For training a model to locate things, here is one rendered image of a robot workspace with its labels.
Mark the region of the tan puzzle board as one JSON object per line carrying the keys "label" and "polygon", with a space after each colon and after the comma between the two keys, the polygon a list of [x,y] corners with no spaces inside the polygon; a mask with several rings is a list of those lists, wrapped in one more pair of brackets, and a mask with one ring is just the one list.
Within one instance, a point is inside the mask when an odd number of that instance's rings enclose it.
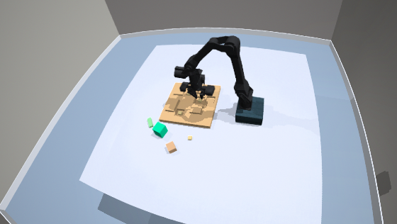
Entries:
{"label": "tan puzzle board", "polygon": [[[180,91],[180,86],[181,83],[175,83],[160,114],[159,122],[211,129],[220,95],[220,86],[211,85],[216,88],[213,95],[203,96],[201,103],[198,102],[198,99],[201,98],[199,95],[201,91],[196,91],[196,99],[192,95],[187,95],[187,88],[185,92]],[[181,116],[178,115],[179,111],[182,111]]]}

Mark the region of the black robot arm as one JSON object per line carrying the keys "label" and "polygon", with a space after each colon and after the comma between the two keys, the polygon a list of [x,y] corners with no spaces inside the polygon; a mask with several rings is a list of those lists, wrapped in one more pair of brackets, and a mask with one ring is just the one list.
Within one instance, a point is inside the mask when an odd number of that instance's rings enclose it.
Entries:
{"label": "black robot arm", "polygon": [[[224,45],[221,45],[225,43]],[[174,68],[174,77],[186,79],[189,77],[190,82],[198,82],[201,77],[201,83],[205,84],[205,74],[202,69],[196,69],[200,61],[212,51],[225,52],[230,58],[234,69],[236,82],[234,84],[235,94],[239,98],[239,108],[249,110],[252,109],[252,94],[254,90],[250,87],[244,76],[242,60],[240,57],[240,39],[236,36],[223,36],[211,38],[196,54],[192,55],[184,67],[176,66]]]}

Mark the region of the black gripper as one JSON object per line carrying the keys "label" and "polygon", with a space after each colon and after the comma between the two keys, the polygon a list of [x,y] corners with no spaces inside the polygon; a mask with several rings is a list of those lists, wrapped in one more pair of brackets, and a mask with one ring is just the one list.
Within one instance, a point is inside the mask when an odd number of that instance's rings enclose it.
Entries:
{"label": "black gripper", "polygon": [[203,85],[203,83],[201,83],[201,77],[200,80],[198,82],[182,82],[181,86],[179,87],[180,91],[185,92],[186,88],[187,88],[187,93],[191,94],[194,98],[197,99],[197,94],[196,91],[201,91],[201,93],[199,94],[201,97],[201,100],[203,99],[203,96],[207,95],[207,96],[212,96],[214,91],[215,91],[215,86],[211,86],[211,85]]}

